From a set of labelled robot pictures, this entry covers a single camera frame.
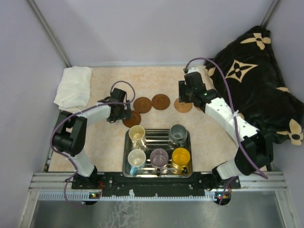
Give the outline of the reddish brown wooden coaster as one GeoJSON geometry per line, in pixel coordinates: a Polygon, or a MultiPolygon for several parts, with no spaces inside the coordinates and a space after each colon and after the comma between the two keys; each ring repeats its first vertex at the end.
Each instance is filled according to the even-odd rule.
{"type": "Polygon", "coordinates": [[[169,97],[164,94],[157,94],[152,98],[152,106],[157,110],[167,109],[170,103],[169,97]]]}

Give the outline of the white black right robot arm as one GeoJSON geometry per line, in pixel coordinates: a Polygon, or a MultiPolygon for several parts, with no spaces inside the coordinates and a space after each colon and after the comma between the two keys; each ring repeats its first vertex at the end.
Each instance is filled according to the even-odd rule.
{"type": "Polygon", "coordinates": [[[241,174],[256,173],[267,178],[261,168],[273,161],[271,135],[246,122],[232,111],[225,99],[215,89],[208,90],[197,67],[185,70],[184,80],[179,81],[179,100],[192,103],[196,108],[218,122],[238,147],[234,158],[213,169],[213,184],[225,187],[229,179],[241,174]]]}

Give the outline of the light woven round coaster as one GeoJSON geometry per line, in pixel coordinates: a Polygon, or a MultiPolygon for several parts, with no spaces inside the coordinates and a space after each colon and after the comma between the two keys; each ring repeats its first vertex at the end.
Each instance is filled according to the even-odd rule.
{"type": "Polygon", "coordinates": [[[188,113],[192,107],[192,103],[180,102],[178,98],[174,102],[174,108],[179,113],[188,113]]]}

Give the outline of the dark brown wooden coaster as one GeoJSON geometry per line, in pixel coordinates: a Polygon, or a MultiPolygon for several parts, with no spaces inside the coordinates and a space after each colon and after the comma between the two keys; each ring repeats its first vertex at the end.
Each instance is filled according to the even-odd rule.
{"type": "Polygon", "coordinates": [[[133,126],[139,125],[141,123],[142,117],[139,112],[132,110],[132,117],[129,119],[124,119],[123,124],[128,127],[132,128],[133,126]]]}

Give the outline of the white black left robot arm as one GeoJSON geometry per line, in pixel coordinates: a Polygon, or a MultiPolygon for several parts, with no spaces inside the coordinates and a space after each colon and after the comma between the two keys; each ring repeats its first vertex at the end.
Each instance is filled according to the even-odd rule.
{"type": "Polygon", "coordinates": [[[110,95],[83,111],[70,113],[62,111],[50,138],[54,152],[70,160],[76,173],[82,176],[82,183],[92,189],[98,185],[99,177],[94,174],[96,167],[85,153],[87,127],[101,120],[115,123],[132,117],[130,100],[124,90],[114,88],[110,95]]]}

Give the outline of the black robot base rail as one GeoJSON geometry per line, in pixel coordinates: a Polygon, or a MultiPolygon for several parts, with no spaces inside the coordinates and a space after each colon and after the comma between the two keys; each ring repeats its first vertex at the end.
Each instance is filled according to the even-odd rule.
{"type": "Polygon", "coordinates": [[[95,174],[92,179],[76,175],[72,183],[74,190],[96,190],[89,199],[150,198],[150,197],[204,197],[206,191],[222,189],[228,180],[216,180],[211,173],[194,172],[187,178],[126,177],[121,172],[95,174]]]}

